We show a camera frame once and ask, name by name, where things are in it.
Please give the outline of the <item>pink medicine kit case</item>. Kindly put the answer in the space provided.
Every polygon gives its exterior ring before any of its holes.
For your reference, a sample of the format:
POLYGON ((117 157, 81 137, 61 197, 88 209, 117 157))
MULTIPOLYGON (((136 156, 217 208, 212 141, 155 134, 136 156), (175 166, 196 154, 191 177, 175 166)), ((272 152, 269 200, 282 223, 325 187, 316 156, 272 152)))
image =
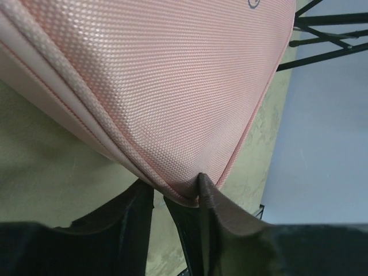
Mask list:
POLYGON ((1 79, 171 200, 225 182, 295 1, 2 1, 1 79))

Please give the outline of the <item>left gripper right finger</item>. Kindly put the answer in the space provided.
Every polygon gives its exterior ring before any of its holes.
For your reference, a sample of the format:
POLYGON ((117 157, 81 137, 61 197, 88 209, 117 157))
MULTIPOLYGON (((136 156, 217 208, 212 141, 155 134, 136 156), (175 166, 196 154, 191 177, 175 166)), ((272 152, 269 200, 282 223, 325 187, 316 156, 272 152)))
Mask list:
POLYGON ((364 224, 272 225, 223 195, 205 174, 199 206, 166 200, 189 275, 366 275, 364 224))

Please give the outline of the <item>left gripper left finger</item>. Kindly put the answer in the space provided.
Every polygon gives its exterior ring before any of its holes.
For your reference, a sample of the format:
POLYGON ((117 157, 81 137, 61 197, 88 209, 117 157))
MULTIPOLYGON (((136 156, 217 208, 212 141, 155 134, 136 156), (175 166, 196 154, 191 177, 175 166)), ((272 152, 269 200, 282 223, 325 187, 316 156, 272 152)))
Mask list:
POLYGON ((153 198, 137 180, 67 228, 1 223, 1 275, 145 275, 153 198))

